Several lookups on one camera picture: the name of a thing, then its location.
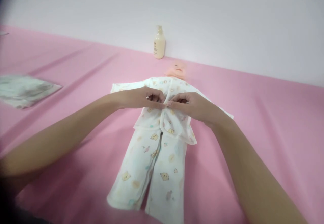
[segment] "hand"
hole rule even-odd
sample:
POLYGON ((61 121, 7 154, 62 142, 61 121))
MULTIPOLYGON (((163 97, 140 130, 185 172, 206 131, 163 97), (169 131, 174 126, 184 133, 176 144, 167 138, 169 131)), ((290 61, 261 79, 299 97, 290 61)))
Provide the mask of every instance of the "hand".
POLYGON ((219 107, 196 92, 179 93, 167 105, 204 122, 208 127, 231 120, 219 107))
POLYGON ((150 87, 119 91, 110 94, 119 109, 150 107, 164 109, 165 96, 162 91, 150 87))

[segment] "pink mat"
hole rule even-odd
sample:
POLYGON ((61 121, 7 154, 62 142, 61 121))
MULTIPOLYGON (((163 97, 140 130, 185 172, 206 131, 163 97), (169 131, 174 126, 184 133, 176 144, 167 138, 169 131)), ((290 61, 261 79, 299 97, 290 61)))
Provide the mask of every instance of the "pink mat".
MULTIPOLYGON (((22 73, 64 86, 32 108, 0 105, 2 154, 110 92, 112 83, 162 76, 173 59, 12 27, 0 37, 1 74, 22 73)), ((188 64, 188 83, 233 114, 262 160, 310 223, 324 223, 324 88, 188 64)), ((53 223, 158 223, 143 211, 112 209, 106 196, 140 109, 120 110, 78 150, 53 164, 18 199, 53 223)), ((198 144, 186 157, 185 223, 244 223, 212 132, 192 121, 198 144)))

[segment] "doll head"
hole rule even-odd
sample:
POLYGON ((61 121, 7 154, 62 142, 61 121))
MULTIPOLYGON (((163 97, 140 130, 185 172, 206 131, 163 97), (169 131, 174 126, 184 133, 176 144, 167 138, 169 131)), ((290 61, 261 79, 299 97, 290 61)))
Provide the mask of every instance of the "doll head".
POLYGON ((178 79, 185 80, 185 68, 186 65, 181 61, 175 61, 169 70, 166 72, 166 76, 177 77, 178 79))

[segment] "pant leg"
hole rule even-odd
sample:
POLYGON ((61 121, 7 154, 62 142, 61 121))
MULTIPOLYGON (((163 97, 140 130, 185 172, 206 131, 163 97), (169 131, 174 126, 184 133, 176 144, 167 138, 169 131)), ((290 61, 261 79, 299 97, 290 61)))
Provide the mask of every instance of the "pant leg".
POLYGON ((184 222, 183 195, 187 144, 163 134, 145 212, 165 224, 184 222))
POLYGON ((161 130, 136 129, 107 202, 114 208, 139 210, 158 155, 161 130))

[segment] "folded cloth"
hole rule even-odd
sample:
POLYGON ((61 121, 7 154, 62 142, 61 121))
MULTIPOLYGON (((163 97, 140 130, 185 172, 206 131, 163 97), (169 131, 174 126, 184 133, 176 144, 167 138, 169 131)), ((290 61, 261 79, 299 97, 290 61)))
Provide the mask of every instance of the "folded cloth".
POLYGON ((0 100, 17 109, 31 107, 60 88, 27 75, 0 76, 0 100))

